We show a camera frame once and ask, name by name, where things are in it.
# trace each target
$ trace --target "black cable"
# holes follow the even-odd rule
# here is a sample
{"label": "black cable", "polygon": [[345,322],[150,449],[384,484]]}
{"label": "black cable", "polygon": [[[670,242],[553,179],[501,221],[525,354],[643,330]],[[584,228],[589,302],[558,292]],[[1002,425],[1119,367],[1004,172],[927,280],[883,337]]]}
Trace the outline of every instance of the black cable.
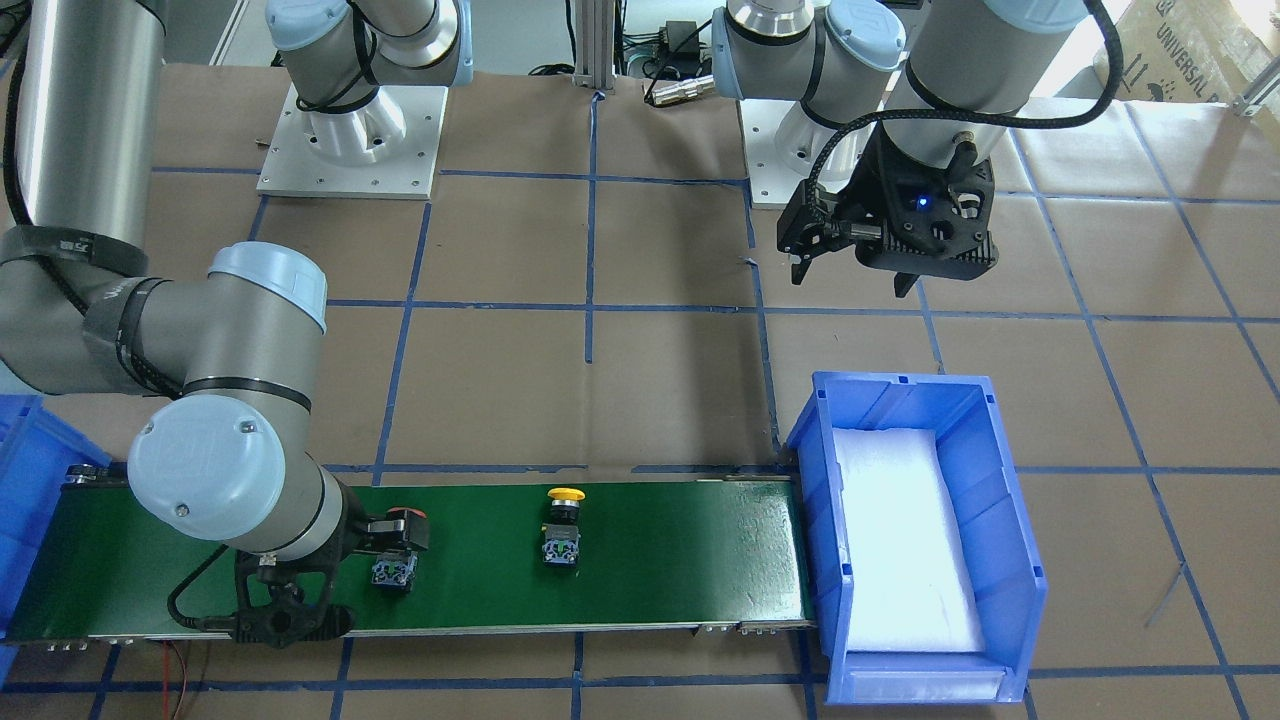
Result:
{"label": "black cable", "polygon": [[685,45],[689,45],[690,40],[692,40],[692,38],[698,37],[699,35],[701,35],[701,32],[704,29],[707,29],[707,26],[709,26],[709,24],[712,24],[710,19],[708,19],[705,23],[698,26],[698,29],[695,29],[694,32],[689,33],[684,40],[680,41],[678,45],[676,45],[675,47],[668,47],[667,53],[663,55],[663,58],[662,58],[660,61],[654,63],[654,65],[658,67],[658,72],[655,73],[655,76],[653,78],[653,82],[649,83],[649,90],[646,90],[645,94],[644,94],[644,101],[646,104],[654,105],[653,88],[658,86],[658,77],[657,76],[660,76],[662,72],[666,70],[669,67],[669,65],[667,65],[667,60],[669,60],[673,55],[676,55],[677,53],[680,53],[681,50],[684,50]]}
{"label": "black cable", "polygon": [[1085,8],[1093,15],[1093,20],[1102,31],[1103,46],[1107,51],[1107,85],[1098,96],[1097,102],[1079,115],[1066,118],[1020,118],[1015,115],[993,115],[988,113],[974,113],[969,110],[881,110],[869,113],[849,123],[845,123],[831,136],[831,140],[822,146],[822,150],[813,159],[813,169],[809,170],[808,188],[805,191],[805,204],[810,208],[818,205],[818,177],[827,164],[831,154],[835,152],[840,141],[852,132],[884,120],[955,120],[961,123],[974,123],[984,126],[997,126],[1016,129],[1068,129],[1092,123],[1102,115],[1115,100],[1120,88],[1120,78],[1124,74],[1124,46],[1120,42],[1120,33],[1116,31],[1111,15],[1107,14],[1102,0],[1084,0]]}
{"label": "black cable", "polygon": [[333,95],[333,97],[329,97],[323,102],[310,102],[298,96],[298,99],[294,100],[293,102],[298,108],[298,110],[302,110],[305,113],[330,111],[337,108],[334,102],[342,100],[343,95],[351,92],[351,88],[356,87],[357,82],[360,82],[364,78],[371,78],[374,76],[372,63],[374,58],[378,55],[378,33],[376,32],[372,33],[374,36],[372,44],[366,47],[365,38],[369,35],[366,33],[366,29],[369,28],[369,22],[365,18],[365,14],[360,12],[358,6],[356,6],[353,3],[348,4],[351,4],[352,8],[352,20],[351,20],[353,24],[352,42],[356,46],[356,58],[360,64],[358,70],[356,72],[356,76],[347,82],[347,85],[342,86],[342,90],[339,90],[337,94]]}
{"label": "black cable", "polygon": [[[27,210],[27,201],[22,196],[22,183],[18,173],[18,104],[22,97],[22,78],[27,74],[27,50],[23,49],[13,67],[13,78],[9,81],[9,97],[5,104],[4,119],[4,196],[9,204],[9,214],[13,215],[15,225],[31,225],[31,213]],[[61,270],[52,259],[37,256],[36,264],[49,275],[54,286],[63,297],[83,315],[88,313],[88,302],[76,292],[72,283],[67,281]]]}
{"label": "black cable", "polygon": [[169,593],[169,600],[166,602],[166,607],[169,609],[169,616],[173,618],[174,623],[182,625],[183,628],[191,629],[191,630],[198,630],[200,629],[200,619],[198,618],[192,618],[189,615],[183,615],[182,611],[178,610],[178,597],[180,597],[182,593],[186,592],[188,587],[191,587],[191,583],[195,583],[197,578],[200,578],[201,575],[204,575],[205,570],[207,570],[210,565],[212,565],[214,562],[216,562],[218,559],[221,557],[224,552],[227,552],[227,546],[225,544],[218,546],[218,550],[215,550],[212,552],[212,555],[210,555],[209,557],[205,559],[204,562],[201,562],[200,565],[197,565],[196,569],[192,570],[189,575],[187,575],[186,578],[183,578],[183,580],[180,583],[178,583],[178,587],[173,588],[173,592]]}
{"label": "black cable", "polygon": [[9,28],[5,35],[4,42],[0,42],[0,56],[9,53],[13,44],[18,40],[18,35],[22,32],[23,26],[31,19],[31,1],[23,3],[20,5],[10,5],[9,8],[0,10],[0,15],[9,18],[13,22],[13,27]]}
{"label": "black cable", "polygon": [[564,29],[568,31],[570,56],[573,58],[573,64],[577,65],[577,37],[573,35],[573,5],[570,0],[564,0]]}
{"label": "black cable", "polygon": [[571,76],[573,74],[573,65],[567,63],[552,63],[548,65],[538,65],[536,68],[529,70],[529,74],[545,77],[545,76]]}

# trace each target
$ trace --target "light blue joint cap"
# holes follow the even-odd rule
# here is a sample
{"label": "light blue joint cap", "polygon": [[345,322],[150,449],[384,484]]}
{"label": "light blue joint cap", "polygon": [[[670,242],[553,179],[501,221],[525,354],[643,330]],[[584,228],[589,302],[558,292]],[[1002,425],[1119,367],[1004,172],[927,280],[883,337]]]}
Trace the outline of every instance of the light blue joint cap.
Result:
{"label": "light blue joint cap", "polygon": [[1000,19],[1024,32],[1057,35],[1089,17],[1083,0],[983,0]]}
{"label": "light blue joint cap", "polygon": [[209,274],[224,273],[279,295],[311,316],[324,333],[328,283],[324,270],[306,255],[270,242],[237,242],[214,256]]}
{"label": "light blue joint cap", "polygon": [[716,92],[733,100],[742,100],[742,87],[737,83],[733,70],[733,50],[730,45],[730,29],[724,24],[728,14],[724,8],[712,12],[712,76],[716,78]]}
{"label": "light blue joint cap", "polygon": [[275,47],[288,53],[329,35],[349,12],[347,0],[270,0],[266,27]]}
{"label": "light blue joint cap", "polygon": [[129,447],[129,489],[138,503],[184,536],[241,537],[275,507],[284,489],[284,448],[250,404],[191,395],[160,409]]}
{"label": "light blue joint cap", "polygon": [[854,58],[884,73],[897,69],[906,49],[902,20],[876,0],[832,0],[827,27]]}
{"label": "light blue joint cap", "polygon": [[44,395],[38,389],[22,382],[9,365],[0,363],[0,395]]}

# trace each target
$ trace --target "cable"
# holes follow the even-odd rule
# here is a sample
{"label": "cable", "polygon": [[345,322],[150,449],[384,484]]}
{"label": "cable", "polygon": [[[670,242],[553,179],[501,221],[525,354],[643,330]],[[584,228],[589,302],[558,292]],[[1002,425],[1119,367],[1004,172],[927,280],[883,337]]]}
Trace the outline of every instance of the cable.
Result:
{"label": "cable", "polygon": [[707,29],[707,26],[709,26],[709,24],[712,24],[710,19],[708,19],[705,23],[698,26],[698,29],[695,29],[694,32],[691,32],[690,35],[687,35],[684,40],[681,40],[680,45],[676,45],[675,47],[668,47],[667,53],[662,58],[662,61],[654,63],[654,65],[658,68],[658,72],[654,73],[653,82],[649,83],[649,90],[646,90],[644,92],[644,101],[648,105],[654,105],[653,88],[658,86],[658,76],[660,76],[663,73],[663,70],[666,70],[669,67],[669,65],[667,65],[667,60],[669,60],[673,55],[676,55],[677,53],[680,53],[681,50],[684,50],[685,45],[689,45],[690,40],[692,40],[692,38],[698,37],[699,35],[701,35],[701,32],[704,29]]}
{"label": "cable", "polygon": [[577,65],[577,37],[573,35],[573,5],[570,0],[564,0],[564,29],[568,31],[568,53],[573,58],[573,65]]}
{"label": "cable", "polygon": [[177,720],[178,712],[182,711],[182,701],[187,697],[187,659],[182,655],[182,651],[178,650],[177,643],[173,641],[166,642],[169,643],[169,647],[173,648],[173,653],[178,656],[178,665],[182,667],[182,689],[178,691],[178,702],[173,705],[173,715],[169,716],[169,720]]}
{"label": "cable", "polygon": [[1107,51],[1107,85],[1092,108],[1079,115],[1066,118],[1020,118],[1015,115],[993,115],[988,113],[974,113],[969,110],[881,110],[869,113],[849,123],[845,123],[831,136],[831,140],[822,146],[822,150],[813,159],[813,169],[809,170],[808,188],[805,191],[805,205],[815,208],[818,205],[818,177],[827,164],[836,146],[852,132],[884,120],[955,120],[961,123],[975,123],[984,126],[997,126],[1016,129],[1068,129],[1088,124],[1102,115],[1115,100],[1120,88],[1120,78],[1124,74],[1124,46],[1120,42],[1120,33],[1116,31],[1111,15],[1107,14],[1102,0],[1084,0],[1085,8],[1093,15],[1093,20],[1102,31],[1103,46]]}
{"label": "cable", "polygon": [[529,70],[529,74],[545,77],[545,76],[571,76],[573,74],[573,65],[567,63],[552,63],[549,65],[538,65],[536,68]]}
{"label": "cable", "polygon": [[[15,225],[31,225],[31,213],[27,210],[27,201],[22,196],[22,182],[18,173],[18,104],[22,97],[22,78],[27,74],[27,50],[23,49],[13,67],[13,79],[9,81],[9,97],[5,105],[4,120],[4,196],[9,202],[9,214],[13,215]],[[54,286],[63,297],[83,315],[88,313],[88,302],[84,301],[67,281],[61,270],[52,259],[37,256],[36,264],[49,275]]]}
{"label": "cable", "polygon": [[372,44],[366,47],[365,38],[367,37],[367,35],[365,31],[369,28],[369,19],[365,17],[365,14],[360,10],[360,8],[355,3],[349,3],[348,0],[348,4],[351,5],[352,9],[352,36],[353,36],[352,42],[356,46],[356,59],[360,63],[360,69],[356,73],[356,76],[347,82],[347,85],[342,86],[342,90],[339,90],[333,95],[333,97],[329,97],[323,102],[310,102],[307,100],[303,100],[302,96],[298,96],[298,99],[294,100],[293,104],[298,108],[298,110],[302,110],[303,113],[328,113],[334,109],[338,109],[338,106],[334,105],[334,102],[342,100],[342,96],[351,92],[351,88],[356,87],[356,83],[360,82],[361,79],[374,77],[372,63],[374,58],[378,55],[378,33],[376,32],[372,33],[374,36]]}
{"label": "cable", "polygon": [[209,557],[205,559],[204,562],[197,565],[196,569],[192,570],[189,575],[183,578],[183,580],[178,583],[178,587],[173,588],[173,592],[169,593],[166,607],[169,609],[169,616],[173,618],[174,623],[182,625],[183,628],[187,628],[188,630],[200,629],[198,619],[192,618],[189,615],[183,615],[182,611],[178,610],[178,598],[182,596],[183,592],[187,591],[188,587],[191,587],[191,583],[195,583],[197,578],[204,575],[205,570],[207,570],[210,565],[216,562],[218,559],[221,557],[224,552],[227,552],[227,546],[225,544],[218,546],[218,550],[215,550],[212,555],[210,555]]}

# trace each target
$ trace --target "red wire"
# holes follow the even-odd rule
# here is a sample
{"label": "red wire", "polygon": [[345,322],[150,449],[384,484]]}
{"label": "red wire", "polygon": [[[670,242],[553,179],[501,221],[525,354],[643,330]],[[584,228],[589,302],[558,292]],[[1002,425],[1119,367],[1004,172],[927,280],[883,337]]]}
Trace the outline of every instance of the red wire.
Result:
{"label": "red wire", "polygon": [[419,510],[417,507],[390,507],[390,509],[388,509],[387,511],[388,511],[388,512],[396,512],[397,510],[408,510],[410,512],[412,512],[412,514],[417,515],[419,518],[422,518],[422,519],[425,519],[425,518],[426,518],[426,512],[422,512],[422,511],[421,511],[421,510]]}
{"label": "red wire", "polygon": [[169,720],[169,641],[164,641],[161,644],[164,646],[164,684],[160,696],[164,698],[164,720]]}

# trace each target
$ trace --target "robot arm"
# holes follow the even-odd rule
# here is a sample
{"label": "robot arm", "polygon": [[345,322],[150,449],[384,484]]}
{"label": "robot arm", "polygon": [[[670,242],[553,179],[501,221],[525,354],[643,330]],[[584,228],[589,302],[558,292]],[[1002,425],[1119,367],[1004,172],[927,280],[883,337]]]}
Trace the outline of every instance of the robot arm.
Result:
{"label": "robot arm", "polygon": [[[731,0],[718,14],[713,44],[722,94],[796,99],[803,110],[803,119],[794,109],[780,128],[806,160],[788,161],[809,176],[778,222],[778,250],[791,255],[795,284],[815,258],[850,245],[864,265],[897,273],[899,297],[920,275],[982,275],[1000,256],[988,228],[992,149],[1007,127],[1051,129],[1097,118],[1115,96],[1123,67],[1101,0],[938,1],[886,110],[877,113],[897,64],[893,38],[901,26],[895,28],[892,14],[874,0],[833,0],[813,23],[808,14],[804,0]],[[1111,56],[1102,99],[1075,118],[1014,117],[1071,29],[1091,14]],[[814,49],[808,65],[805,47]],[[844,60],[833,68],[832,47]],[[861,138],[847,136],[876,120],[881,124],[856,152],[851,141],[863,145]],[[833,158],[845,163],[828,163]],[[852,177],[838,195],[818,184],[842,179],[849,169]]]}
{"label": "robot arm", "polygon": [[[325,332],[314,263],[243,242],[204,282],[146,275],[161,17],[155,0],[35,4],[5,128],[17,227],[0,238],[0,375],[175,398],[136,438],[131,488],[179,532],[236,548],[239,597],[232,615],[175,619],[276,647],[334,637],[351,612],[305,598],[297,577],[332,580],[351,552],[412,547],[420,528],[366,516],[306,454]],[[252,603],[253,578],[269,603]]]}

